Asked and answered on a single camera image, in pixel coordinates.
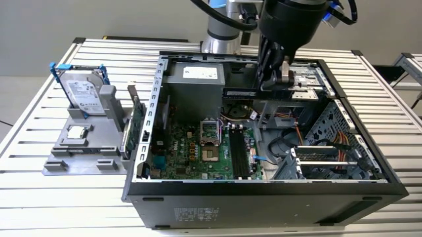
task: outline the label sticker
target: label sticker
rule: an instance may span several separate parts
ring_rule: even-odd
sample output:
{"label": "label sticker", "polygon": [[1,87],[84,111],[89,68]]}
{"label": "label sticker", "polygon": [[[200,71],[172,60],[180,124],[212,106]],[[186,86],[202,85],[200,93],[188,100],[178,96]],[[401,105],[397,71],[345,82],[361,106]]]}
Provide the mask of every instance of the label sticker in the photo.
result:
{"label": "label sticker", "polygon": [[217,79],[216,68],[184,67],[182,78],[193,79]]}
{"label": "label sticker", "polygon": [[253,110],[252,113],[250,113],[250,116],[249,116],[250,120],[254,120],[254,119],[256,119],[256,115],[257,115],[257,113],[256,113],[254,110]]}
{"label": "label sticker", "polygon": [[218,208],[178,207],[173,209],[176,221],[216,221]]}
{"label": "label sticker", "polygon": [[66,85],[80,110],[89,115],[102,114],[104,109],[94,85],[89,81],[80,80],[67,80]]}

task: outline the connector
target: connector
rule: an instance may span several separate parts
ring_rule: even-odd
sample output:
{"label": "connector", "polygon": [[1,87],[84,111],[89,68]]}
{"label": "connector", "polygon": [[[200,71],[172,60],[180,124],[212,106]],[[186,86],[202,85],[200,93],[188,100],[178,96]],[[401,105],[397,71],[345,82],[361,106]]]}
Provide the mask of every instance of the connector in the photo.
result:
{"label": "connector", "polygon": [[253,3],[241,3],[237,5],[238,18],[244,23],[250,24],[257,20],[257,10]]}

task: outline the ram slot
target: ram slot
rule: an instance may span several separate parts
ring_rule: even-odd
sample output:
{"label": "ram slot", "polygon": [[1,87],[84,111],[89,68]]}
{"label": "ram slot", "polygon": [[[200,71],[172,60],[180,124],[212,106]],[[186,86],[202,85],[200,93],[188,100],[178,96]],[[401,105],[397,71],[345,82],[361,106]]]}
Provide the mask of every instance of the ram slot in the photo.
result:
{"label": "ram slot", "polygon": [[242,130],[240,128],[230,128],[228,134],[233,178],[246,179],[249,171]]}

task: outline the aluminum extrusion table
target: aluminum extrusion table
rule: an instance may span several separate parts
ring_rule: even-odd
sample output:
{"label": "aluminum extrusion table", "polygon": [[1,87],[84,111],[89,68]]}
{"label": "aluminum extrusion table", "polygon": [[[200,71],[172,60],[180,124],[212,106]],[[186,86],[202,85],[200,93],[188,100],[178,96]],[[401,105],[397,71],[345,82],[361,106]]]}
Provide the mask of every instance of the aluminum extrusion table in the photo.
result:
{"label": "aluminum extrusion table", "polygon": [[[116,97],[130,106],[126,82],[149,98],[158,51],[198,52],[197,43],[86,39],[59,61],[104,63]],[[254,46],[242,54],[256,55]],[[0,232],[5,236],[422,236],[422,122],[355,51],[300,49],[323,59],[409,195],[345,227],[153,231],[120,201],[124,175],[43,176],[39,171],[67,117],[67,101],[51,76],[0,144]]]}

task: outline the motherboard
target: motherboard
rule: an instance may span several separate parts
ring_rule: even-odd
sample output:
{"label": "motherboard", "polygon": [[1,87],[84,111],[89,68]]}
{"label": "motherboard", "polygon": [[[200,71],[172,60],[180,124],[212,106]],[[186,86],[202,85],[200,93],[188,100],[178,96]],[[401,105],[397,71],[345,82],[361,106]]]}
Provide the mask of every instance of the motherboard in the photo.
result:
{"label": "motherboard", "polygon": [[[261,179],[261,168],[253,160],[256,144],[250,128],[241,128],[242,147],[229,145],[229,127],[216,123],[201,125],[173,124],[168,137],[168,148],[164,156],[154,156],[150,176],[153,179],[240,179],[236,176],[238,166],[245,165],[246,177],[242,179]],[[216,139],[213,143],[202,143],[204,138]],[[232,162],[232,153],[237,161]]]}

